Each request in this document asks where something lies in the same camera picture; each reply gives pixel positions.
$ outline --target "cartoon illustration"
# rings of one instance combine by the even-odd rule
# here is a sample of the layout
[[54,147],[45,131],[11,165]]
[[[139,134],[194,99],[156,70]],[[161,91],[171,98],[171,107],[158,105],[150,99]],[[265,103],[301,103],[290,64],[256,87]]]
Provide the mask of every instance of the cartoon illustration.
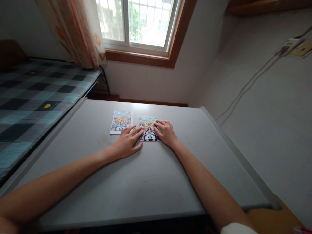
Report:
[[154,122],[156,117],[140,116],[140,127],[144,131],[140,137],[140,141],[159,141],[158,136],[154,131]]
[[110,133],[120,134],[122,129],[132,125],[132,121],[133,114],[131,111],[115,111]]

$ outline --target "hand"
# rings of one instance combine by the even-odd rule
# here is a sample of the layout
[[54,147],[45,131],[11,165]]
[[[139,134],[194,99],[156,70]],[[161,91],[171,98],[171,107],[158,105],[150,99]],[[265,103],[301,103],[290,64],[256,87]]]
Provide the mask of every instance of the hand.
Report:
[[139,137],[143,134],[143,131],[140,131],[142,127],[135,127],[136,125],[133,125],[121,130],[120,137],[117,139],[117,141],[115,141],[112,146],[105,149],[109,154],[111,161],[115,161],[120,158],[126,158],[142,148],[143,142],[137,146],[134,146]]
[[173,131],[173,126],[169,121],[156,120],[156,123],[154,123],[154,125],[162,130],[161,133],[157,128],[154,128],[154,131],[163,143],[172,147],[173,144],[179,141],[177,136],[175,135],[175,132]]

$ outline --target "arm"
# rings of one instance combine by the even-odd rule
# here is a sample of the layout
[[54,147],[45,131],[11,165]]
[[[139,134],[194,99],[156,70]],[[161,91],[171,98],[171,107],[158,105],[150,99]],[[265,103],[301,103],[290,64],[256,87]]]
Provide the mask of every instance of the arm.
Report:
[[171,147],[182,163],[206,211],[211,216],[217,229],[230,223],[240,223],[255,230],[247,215],[219,183],[219,181],[192,155],[178,140],[169,121],[156,120],[155,128],[159,138]]
[[141,128],[131,131],[134,127],[124,128],[112,146],[50,172],[2,197],[0,233],[18,233],[24,224],[51,207],[97,169],[140,150],[142,143],[133,145],[143,131],[139,132]]

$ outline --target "wrist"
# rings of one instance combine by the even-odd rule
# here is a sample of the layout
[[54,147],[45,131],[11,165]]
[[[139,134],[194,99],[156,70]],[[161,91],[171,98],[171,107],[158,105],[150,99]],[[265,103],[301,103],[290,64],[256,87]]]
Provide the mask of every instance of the wrist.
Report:
[[116,154],[111,146],[98,152],[98,154],[103,166],[116,160]]
[[178,147],[178,145],[181,144],[181,142],[179,141],[178,138],[174,139],[171,143],[170,143],[170,148],[174,149],[176,147]]

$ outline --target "forearm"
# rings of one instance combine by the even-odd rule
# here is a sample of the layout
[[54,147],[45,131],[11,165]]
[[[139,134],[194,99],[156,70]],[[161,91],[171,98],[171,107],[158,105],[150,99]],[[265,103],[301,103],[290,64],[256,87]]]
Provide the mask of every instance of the forearm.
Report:
[[107,149],[46,174],[0,199],[0,217],[23,225],[110,163]]
[[234,222],[253,228],[250,220],[229,192],[180,141],[173,144],[172,149],[219,231]]

